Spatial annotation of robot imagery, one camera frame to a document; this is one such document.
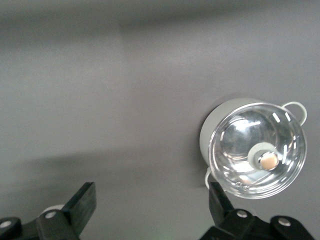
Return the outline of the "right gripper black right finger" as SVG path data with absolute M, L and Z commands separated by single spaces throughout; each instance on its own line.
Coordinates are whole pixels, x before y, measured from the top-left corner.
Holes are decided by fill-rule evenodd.
M 314 237 L 295 218 L 276 215 L 265 222 L 249 211 L 234 208 L 221 185 L 210 182 L 208 203 L 214 226 L 202 240 L 313 240 Z

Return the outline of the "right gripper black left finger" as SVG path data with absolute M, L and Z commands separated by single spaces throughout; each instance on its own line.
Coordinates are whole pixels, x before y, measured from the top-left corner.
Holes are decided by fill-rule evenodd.
M 23 224 L 18 217 L 0 219 L 2 240 L 79 240 L 97 206 L 96 185 L 86 182 L 65 204 L 46 208 Z

